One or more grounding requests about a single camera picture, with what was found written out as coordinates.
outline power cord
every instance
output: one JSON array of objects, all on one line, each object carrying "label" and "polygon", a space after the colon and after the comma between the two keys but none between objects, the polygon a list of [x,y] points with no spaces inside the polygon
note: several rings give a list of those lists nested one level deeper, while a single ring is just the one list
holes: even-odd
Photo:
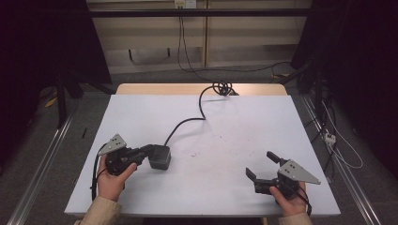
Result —
[{"label": "power cord", "polygon": [[[190,69],[183,68],[181,66],[180,61],[179,61],[179,55],[180,55],[180,49],[181,49],[181,39],[182,39],[182,42],[184,44],[184,52],[185,52],[185,56],[187,58],[188,65],[189,65]],[[204,77],[200,76],[197,72],[199,72],[199,71],[255,72],[255,71],[261,71],[261,70],[265,70],[265,69],[269,69],[270,68],[272,70],[272,75],[271,75],[272,77],[271,77],[270,83],[272,83],[273,80],[274,80],[274,77],[276,76],[274,74],[273,68],[278,66],[278,65],[281,65],[281,64],[290,64],[291,63],[289,61],[283,61],[283,62],[275,63],[275,64],[273,64],[271,66],[255,68],[255,69],[247,69],[247,70],[227,69],[227,68],[198,68],[198,69],[194,69],[191,66],[191,61],[190,61],[190,58],[189,58],[188,52],[187,52],[187,43],[186,43],[186,40],[185,40],[184,19],[182,17],[179,17],[179,40],[178,40],[177,61],[178,61],[178,66],[181,68],[181,70],[186,71],[186,72],[193,72],[196,77],[198,77],[200,79],[203,79],[203,80],[206,80],[206,81],[210,81],[210,82],[214,82],[214,81],[212,81],[212,80],[210,80],[208,78],[204,78]]]},{"label": "power cord", "polygon": [[[329,117],[329,119],[331,120],[331,116],[329,114],[329,111],[325,105],[325,103],[322,101],[322,105],[324,106],[324,108],[326,109],[326,113]],[[339,132],[339,130],[337,129],[337,127],[334,126],[333,123],[331,123],[331,125],[333,126],[334,130],[336,131],[336,133],[348,144],[348,146],[354,151],[354,153],[357,155],[358,159],[360,160],[360,165],[359,166],[353,166],[351,164],[349,164],[348,162],[346,162],[342,156],[340,156],[339,154],[336,153],[336,151],[333,149],[333,147],[330,145],[330,143],[328,143],[327,145],[329,146],[329,149],[336,155],[336,157],[338,159],[340,159],[346,166],[353,168],[353,169],[360,169],[363,167],[363,161],[362,158],[360,157],[360,154],[357,152],[357,150],[355,150],[355,148],[343,137],[343,135]]]},{"label": "power cord", "polygon": [[106,170],[106,168],[105,168],[105,169],[103,169],[101,172],[99,172],[99,174],[97,174],[97,166],[98,166],[98,163],[99,163],[99,159],[100,159],[100,156],[97,154],[97,155],[96,155],[96,160],[94,161],[93,178],[92,178],[92,183],[91,183],[91,187],[90,187],[90,189],[91,189],[91,200],[92,200],[92,201],[94,201],[94,199],[97,197],[97,183],[98,183],[98,178],[99,178],[100,174],[103,173],[103,172]]},{"label": "power cord", "polygon": [[235,90],[232,88],[232,84],[229,82],[215,82],[213,83],[211,86],[205,88],[205,90],[202,91],[202,93],[199,96],[199,110],[200,113],[202,114],[202,117],[195,117],[195,118],[190,118],[190,119],[186,119],[181,121],[174,129],[173,131],[170,133],[169,137],[167,138],[166,142],[164,143],[164,146],[167,145],[167,143],[170,141],[171,137],[173,136],[173,134],[176,132],[176,130],[184,123],[192,121],[192,120],[206,120],[206,116],[203,113],[203,109],[202,109],[202,96],[205,93],[205,91],[207,91],[208,89],[213,89],[218,95],[220,96],[228,96],[231,93],[234,93],[233,95],[236,95],[237,92],[235,92]]}]

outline triangular metal plate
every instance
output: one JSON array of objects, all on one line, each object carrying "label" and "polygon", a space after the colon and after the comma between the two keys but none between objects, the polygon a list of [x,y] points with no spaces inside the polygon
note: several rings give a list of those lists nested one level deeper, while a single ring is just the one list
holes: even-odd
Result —
[{"label": "triangular metal plate", "polygon": [[110,152],[114,152],[126,146],[127,144],[122,139],[122,137],[119,134],[115,134],[114,137],[99,150],[99,156],[105,155]]},{"label": "triangular metal plate", "polygon": [[316,185],[321,184],[316,177],[307,172],[293,160],[288,160],[286,163],[284,163],[284,165],[279,169],[278,173],[295,181],[303,181]]}]

